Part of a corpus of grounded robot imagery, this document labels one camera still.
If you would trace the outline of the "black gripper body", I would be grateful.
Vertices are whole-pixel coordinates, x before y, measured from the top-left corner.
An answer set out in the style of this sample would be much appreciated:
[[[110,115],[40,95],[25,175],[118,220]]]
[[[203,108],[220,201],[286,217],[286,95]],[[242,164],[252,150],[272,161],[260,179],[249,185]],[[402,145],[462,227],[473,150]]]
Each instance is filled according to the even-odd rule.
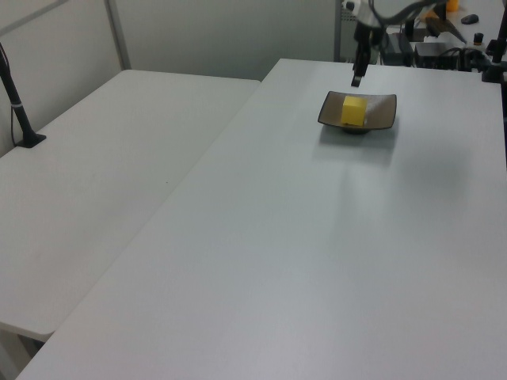
[[[379,50],[384,41],[386,29],[380,26],[366,25],[360,21],[356,23],[354,32],[354,40],[357,42],[358,51],[366,51],[370,49]]]

